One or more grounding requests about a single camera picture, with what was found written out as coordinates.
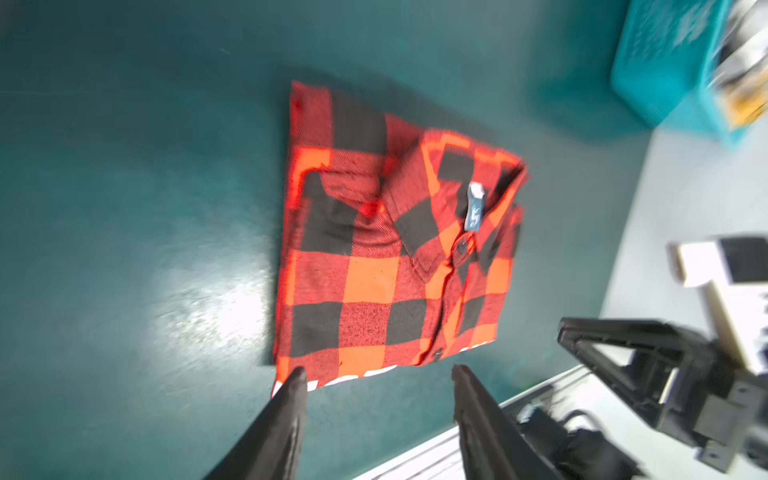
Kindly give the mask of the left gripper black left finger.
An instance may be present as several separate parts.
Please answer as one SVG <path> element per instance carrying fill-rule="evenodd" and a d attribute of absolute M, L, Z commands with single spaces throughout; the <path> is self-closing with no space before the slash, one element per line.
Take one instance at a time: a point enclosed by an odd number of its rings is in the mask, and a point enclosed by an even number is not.
<path fill-rule="evenodd" d="M 208 479 L 295 479 L 307 415 L 306 370 L 294 369 Z"/>

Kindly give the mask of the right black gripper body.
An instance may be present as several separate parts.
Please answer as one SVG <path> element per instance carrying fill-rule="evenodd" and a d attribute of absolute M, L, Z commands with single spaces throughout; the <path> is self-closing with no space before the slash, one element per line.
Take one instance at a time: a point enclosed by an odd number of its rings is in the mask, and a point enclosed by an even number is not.
<path fill-rule="evenodd" d="M 653 430 L 721 473 L 767 467 L 767 377 L 690 329 L 655 320 L 564 317 L 557 341 Z"/>

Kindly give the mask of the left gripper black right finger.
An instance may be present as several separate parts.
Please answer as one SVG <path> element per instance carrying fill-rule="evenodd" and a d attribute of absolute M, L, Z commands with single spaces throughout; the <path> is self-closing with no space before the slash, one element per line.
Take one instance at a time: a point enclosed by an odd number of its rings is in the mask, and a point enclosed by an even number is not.
<path fill-rule="evenodd" d="M 503 417 L 499 405 L 466 365 L 452 368 L 454 420 L 476 435 L 479 448 L 469 455 L 468 479 L 558 479 L 560 475 Z"/>

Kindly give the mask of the red black plaid shirt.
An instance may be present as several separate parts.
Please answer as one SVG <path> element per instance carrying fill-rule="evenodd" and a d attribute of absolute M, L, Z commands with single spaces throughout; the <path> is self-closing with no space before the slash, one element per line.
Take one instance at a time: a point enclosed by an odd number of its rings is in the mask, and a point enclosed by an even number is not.
<path fill-rule="evenodd" d="M 289 120 L 276 384 L 302 368 L 317 389 L 493 342 L 526 163 L 301 83 Z"/>

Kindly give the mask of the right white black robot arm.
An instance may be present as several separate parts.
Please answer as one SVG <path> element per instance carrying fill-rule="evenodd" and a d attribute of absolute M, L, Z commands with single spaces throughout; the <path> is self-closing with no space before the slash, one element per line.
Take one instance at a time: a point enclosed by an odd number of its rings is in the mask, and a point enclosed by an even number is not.
<path fill-rule="evenodd" d="M 563 318 L 558 342 L 652 429 L 725 473 L 742 456 L 767 467 L 767 239 L 669 247 L 700 290 L 714 337 L 660 320 Z"/>

